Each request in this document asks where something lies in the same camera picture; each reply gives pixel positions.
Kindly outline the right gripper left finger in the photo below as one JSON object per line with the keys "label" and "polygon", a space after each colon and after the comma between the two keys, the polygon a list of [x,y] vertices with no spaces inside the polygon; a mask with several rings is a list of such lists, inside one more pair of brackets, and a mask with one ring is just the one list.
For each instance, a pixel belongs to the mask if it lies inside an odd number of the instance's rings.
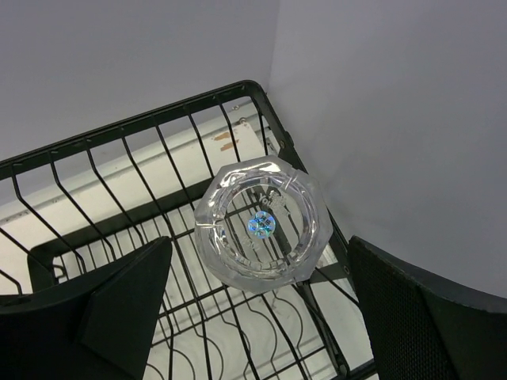
{"label": "right gripper left finger", "polygon": [[1,297],[3,379],[141,379],[172,245],[157,238],[33,294]]}

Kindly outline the clear glass rack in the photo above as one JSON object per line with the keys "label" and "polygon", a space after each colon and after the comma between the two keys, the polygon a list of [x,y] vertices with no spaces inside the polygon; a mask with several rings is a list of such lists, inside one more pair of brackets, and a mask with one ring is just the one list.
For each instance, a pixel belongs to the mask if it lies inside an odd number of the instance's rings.
{"label": "clear glass rack", "polygon": [[206,268],[254,294],[309,279],[333,233],[318,182],[274,155],[223,166],[194,220]]}

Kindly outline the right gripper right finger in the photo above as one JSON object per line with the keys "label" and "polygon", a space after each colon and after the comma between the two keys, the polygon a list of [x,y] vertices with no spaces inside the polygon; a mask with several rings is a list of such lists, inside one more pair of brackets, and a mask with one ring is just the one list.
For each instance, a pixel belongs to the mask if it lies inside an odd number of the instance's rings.
{"label": "right gripper right finger", "polygon": [[353,284],[381,379],[504,379],[506,300],[354,236]]}

